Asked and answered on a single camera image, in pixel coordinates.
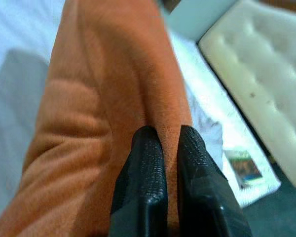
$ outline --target gray carpet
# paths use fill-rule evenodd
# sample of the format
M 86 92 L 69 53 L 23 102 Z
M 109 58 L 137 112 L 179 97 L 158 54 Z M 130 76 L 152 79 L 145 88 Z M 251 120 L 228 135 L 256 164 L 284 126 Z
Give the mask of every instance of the gray carpet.
M 274 171 L 282 181 L 280 189 L 244 208 L 254 237 L 296 237 L 296 189 L 278 165 Z

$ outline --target cream tufted headboard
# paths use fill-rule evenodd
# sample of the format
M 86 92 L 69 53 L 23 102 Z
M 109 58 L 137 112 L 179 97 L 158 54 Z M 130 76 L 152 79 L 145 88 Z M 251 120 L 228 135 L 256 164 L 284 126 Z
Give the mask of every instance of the cream tufted headboard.
M 241 0 L 199 47 L 296 187 L 296 14 Z

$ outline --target tufted cushion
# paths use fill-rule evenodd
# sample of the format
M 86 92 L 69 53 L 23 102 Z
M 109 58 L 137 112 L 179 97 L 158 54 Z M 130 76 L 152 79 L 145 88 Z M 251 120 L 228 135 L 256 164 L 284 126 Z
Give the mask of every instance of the tufted cushion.
M 296 187 L 296 14 L 241 0 L 199 47 Z

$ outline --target floor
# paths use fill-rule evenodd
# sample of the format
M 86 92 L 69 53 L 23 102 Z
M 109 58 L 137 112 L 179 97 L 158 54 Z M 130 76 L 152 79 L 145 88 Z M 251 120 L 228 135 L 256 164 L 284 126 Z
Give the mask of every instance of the floor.
M 273 165 L 282 181 L 280 189 L 244 208 L 254 237 L 296 237 L 296 189 L 278 165 Z

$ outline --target orange fabric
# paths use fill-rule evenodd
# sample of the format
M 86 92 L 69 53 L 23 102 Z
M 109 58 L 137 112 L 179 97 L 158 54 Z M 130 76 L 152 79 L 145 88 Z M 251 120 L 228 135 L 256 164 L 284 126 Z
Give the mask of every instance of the orange fabric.
M 163 146 L 177 228 L 181 124 L 191 124 L 184 85 L 153 0 L 68 0 L 0 237 L 107 234 L 114 183 L 143 125 Z

